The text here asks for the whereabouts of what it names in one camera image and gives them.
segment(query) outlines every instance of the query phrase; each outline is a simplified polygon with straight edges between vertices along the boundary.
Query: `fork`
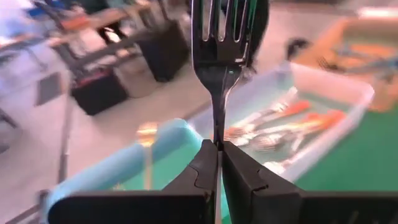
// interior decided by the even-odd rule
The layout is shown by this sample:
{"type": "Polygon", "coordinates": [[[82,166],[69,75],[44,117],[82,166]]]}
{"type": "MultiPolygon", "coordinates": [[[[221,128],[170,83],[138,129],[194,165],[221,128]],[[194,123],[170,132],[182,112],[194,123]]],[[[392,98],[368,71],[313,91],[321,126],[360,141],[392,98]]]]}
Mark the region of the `fork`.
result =
{"type": "Polygon", "coordinates": [[[259,126],[267,122],[301,113],[309,109],[310,107],[310,103],[308,101],[299,101],[293,105],[280,105],[284,107],[281,108],[280,111],[270,110],[270,112],[268,112],[268,114],[265,114],[264,116],[261,114],[261,112],[259,112],[259,117],[252,122],[243,126],[230,127],[226,130],[226,136],[224,139],[236,139],[242,135],[255,131],[259,126]]]}
{"type": "Polygon", "coordinates": [[[225,105],[244,67],[251,67],[268,23],[268,1],[245,0],[241,21],[236,21],[235,2],[228,0],[225,32],[219,38],[220,0],[212,0],[207,37],[203,37],[203,0],[192,1],[192,62],[213,105],[214,144],[223,150],[225,105]]]}
{"type": "Polygon", "coordinates": [[[324,57],[318,58],[317,62],[318,65],[325,70],[329,70],[332,72],[345,72],[345,68],[340,67],[335,63],[329,63],[324,57]]]}

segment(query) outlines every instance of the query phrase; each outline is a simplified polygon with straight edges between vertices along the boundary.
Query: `orange object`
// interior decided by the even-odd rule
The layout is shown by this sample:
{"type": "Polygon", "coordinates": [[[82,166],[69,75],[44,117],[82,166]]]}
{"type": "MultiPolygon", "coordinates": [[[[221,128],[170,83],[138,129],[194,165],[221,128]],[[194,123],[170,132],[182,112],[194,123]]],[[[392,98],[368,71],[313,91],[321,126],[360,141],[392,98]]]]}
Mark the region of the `orange object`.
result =
{"type": "Polygon", "coordinates": [[[284,110],[281,113],[283,114],[283,116],[289,116],[289,115],[297,114],[299,112],[303,112],[306,109],[309,109],[310,107],[311,107],[310,102],[307,100],[303,100],[303,101],[299,101],[299,102],[289,106],[288,108],[286,108],[286,110],[284,110]]]}
{"type": "Polygon", "coordinates": [[[87,18],[86,15],[81,15],[72,19],[61,21],[61,25],[64,29],[69,31],[81,30],[90,25],[90,20],[87,18]]]}
{"type": "Polygon", "coordinates": [[[316,130],[328,129],[345,117],[344,112],[331,110],[327,114],[310,113],[301,122],[294,124],[298,128],[316,130]]]}

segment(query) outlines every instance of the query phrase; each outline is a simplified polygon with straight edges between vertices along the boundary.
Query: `floor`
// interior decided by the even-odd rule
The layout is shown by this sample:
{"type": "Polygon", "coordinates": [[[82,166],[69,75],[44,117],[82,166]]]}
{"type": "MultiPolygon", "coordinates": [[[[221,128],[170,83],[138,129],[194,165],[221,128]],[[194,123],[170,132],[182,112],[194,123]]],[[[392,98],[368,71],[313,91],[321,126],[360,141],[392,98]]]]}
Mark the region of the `floor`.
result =
{"type": "MultiPolygon", "coordinates": [[[[356,9],[387,3],[350,0],[344,7],[356,9]]],[[[337,14],[272,9],[269,28],[258,53],[259,73],[283,61],[284,45],[291,37],[314,39],[339,18],[337,14]]],[[[89,50],[102,44],[92,31],[84,33],[83,41],[90,43],[89,50]]],[[[48,72],[40,72],[26,54],[21,54],[10,65],[11,73],[0,71],[0,107],[22,128],[8,138],[12,140],[11,148],[0,155],[0,223],[30,208],[36,203],[39,190],[56,184],[67,101],[73,104],[68,141],[69,176],[130,145],[140,124],[186,118],[209,102],[209,94],[187,64],[174,81],[157,85],[149,95],[131,98],[95,117],[85,115],[66,94],[34,106],[37,80],[53,72],[60,72],[63,80],[69,76],[65,65],[48,47],[36,45],[34,50],[50,65],[48,72]]]]}

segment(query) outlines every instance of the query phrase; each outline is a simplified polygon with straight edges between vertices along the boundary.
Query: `black box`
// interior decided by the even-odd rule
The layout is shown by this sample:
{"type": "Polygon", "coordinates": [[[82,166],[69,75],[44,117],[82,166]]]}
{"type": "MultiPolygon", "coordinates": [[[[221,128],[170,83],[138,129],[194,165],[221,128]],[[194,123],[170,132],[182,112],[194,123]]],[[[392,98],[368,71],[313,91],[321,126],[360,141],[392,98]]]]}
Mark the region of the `black box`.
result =
{"type": "Polygon", "coordinates": [[[188,59],[189,48],[177,21],[146,32],[137,44],[158,82],[172,80],[188,59]]]}
{"type": "Polygon", "coordinates": [[[72,97],[88,115],[96,115],[128,98],[113,69],[99,69],[80,80],[72,97]]]}

